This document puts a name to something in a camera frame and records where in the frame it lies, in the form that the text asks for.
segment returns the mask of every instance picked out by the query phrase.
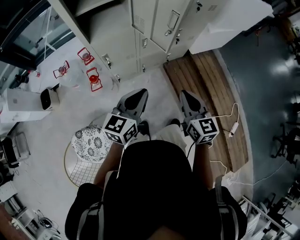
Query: wooden board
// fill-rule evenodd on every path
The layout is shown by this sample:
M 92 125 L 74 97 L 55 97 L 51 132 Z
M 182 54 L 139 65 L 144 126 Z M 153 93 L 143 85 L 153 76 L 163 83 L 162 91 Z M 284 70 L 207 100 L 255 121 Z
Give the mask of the wooden board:
M 212 116 L 230 115 L 235 101 L 224 72 L 212 51 L 172 60 L 165 63 L 164 68 L 177 96 L 182 90 L 191 91 L 203 99 Z M 221 161 L 228 171 L 233 172 L 248 161 L 242 123 L 239 121 L 233 137 L 229 137 L 227 132 L 237 119 L 236 105 L 232 116 L 217 118 L 220 134 L 209 150 L 211 161 Z M 225 173 L 225 168 L 220 163 L 210 165 L 214 177 Z

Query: patterned cushion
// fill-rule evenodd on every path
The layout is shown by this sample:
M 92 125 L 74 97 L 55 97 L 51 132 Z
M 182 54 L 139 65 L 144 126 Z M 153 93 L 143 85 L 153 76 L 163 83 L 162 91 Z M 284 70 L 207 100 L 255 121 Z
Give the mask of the patterned cushion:
M 110 141 L 100 125 L 87 126 L 72 137 L 72 147 L 84 162 L 102 163 L 111 147 Z

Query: shoe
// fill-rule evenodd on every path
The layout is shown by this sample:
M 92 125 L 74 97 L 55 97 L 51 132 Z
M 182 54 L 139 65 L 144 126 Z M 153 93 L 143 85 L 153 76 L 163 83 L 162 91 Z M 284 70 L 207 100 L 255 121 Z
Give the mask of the shoe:
M 142 135 L 148 135 L 150 138 L 150 131 L 149 131 L 149 124 L 147 121 L 142 121 L 138 126 L 137 126 L 137 131 L 141 133 Z
M 177 118 L 174 118 L 171 120 L 171 122 L 167 125 L 172 125 L 172 124 L 176 124 L 178 127 L 180 127 L 180 121 Z

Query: white wall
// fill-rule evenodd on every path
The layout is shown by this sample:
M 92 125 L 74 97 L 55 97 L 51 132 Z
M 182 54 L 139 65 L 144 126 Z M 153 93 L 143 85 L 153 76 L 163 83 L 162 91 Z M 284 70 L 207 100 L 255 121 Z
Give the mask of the white wall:
M 229 0 L 189 50 L 195 54 L 222 47 L 272 12 L 272 7 L 261 0 Z

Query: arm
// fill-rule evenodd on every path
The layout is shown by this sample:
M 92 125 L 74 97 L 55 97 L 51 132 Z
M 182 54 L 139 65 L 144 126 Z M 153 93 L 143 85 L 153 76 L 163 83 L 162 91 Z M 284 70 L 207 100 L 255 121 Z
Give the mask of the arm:
M 199 144 L 195 146 L 193 175 L 194 178 L 197 181 L 202 182 L 208 190 L 212 189 L 213 180 L 207 144 Z
M 117 143 L 112 143 L 111 148 L 109 149 L 109 152 L 103 162 L 103 164 L 100 166 L 95 179 L 94 184 L 104 188 L 105 184 L 105 176 L 109 171 L 117 171 L 119 170 L 120 162 L 121 162 L 121 156 L 124 146 Z

